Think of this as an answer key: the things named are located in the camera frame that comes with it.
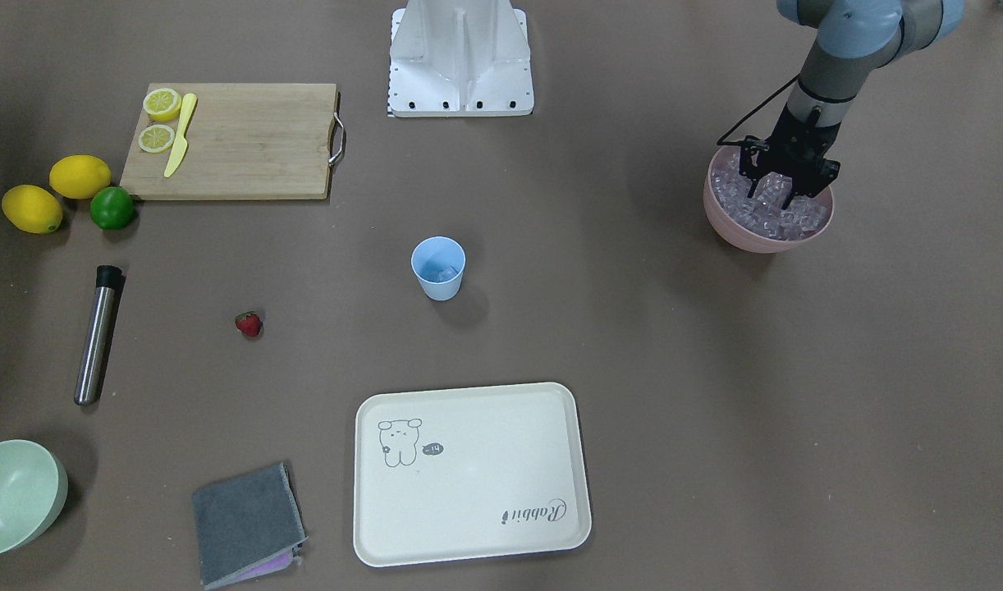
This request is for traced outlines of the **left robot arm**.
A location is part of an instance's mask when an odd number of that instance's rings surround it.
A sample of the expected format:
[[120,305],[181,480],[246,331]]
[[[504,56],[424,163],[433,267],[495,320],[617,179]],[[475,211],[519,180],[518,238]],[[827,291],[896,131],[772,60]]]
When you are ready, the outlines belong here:
[[787,20],[817,31],[772,133],[746,137],[740,175],[756,188],[765,176],[790,179],[783,201],[817,197],[835,180],[827,158],[840,124],[870,72],[944,38],[959,25],[963,1],[779,1]]

